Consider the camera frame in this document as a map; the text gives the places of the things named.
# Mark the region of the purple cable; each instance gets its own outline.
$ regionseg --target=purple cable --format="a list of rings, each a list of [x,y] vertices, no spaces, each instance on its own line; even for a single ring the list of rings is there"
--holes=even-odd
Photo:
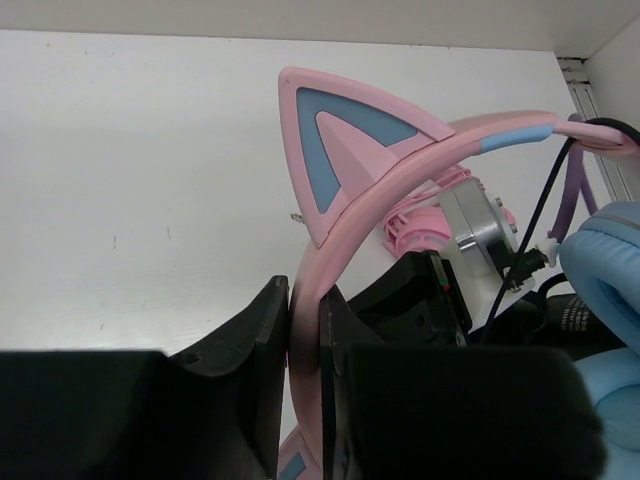
[[[569,120],[574,122],[582,121],[582,118],[577,113],[574,113],[569,117]],[[587,174],[584,171],[583,160],[584,152],[582,150],[574,148],[569,152],[567,176],[564,180],[564,190],[562,192],[560,208],[558,209],[558,215],[556,216],[553,228],[548,234],[549,238],[556,239],[558,243],[562,243],[567,236],[571,221],[573,220],[573,214],[578,205],[578,195],[580,192],[582,192],[582,196],[584,197],[589,215],[593,215],[598,211],[596,200],[589,186]]]

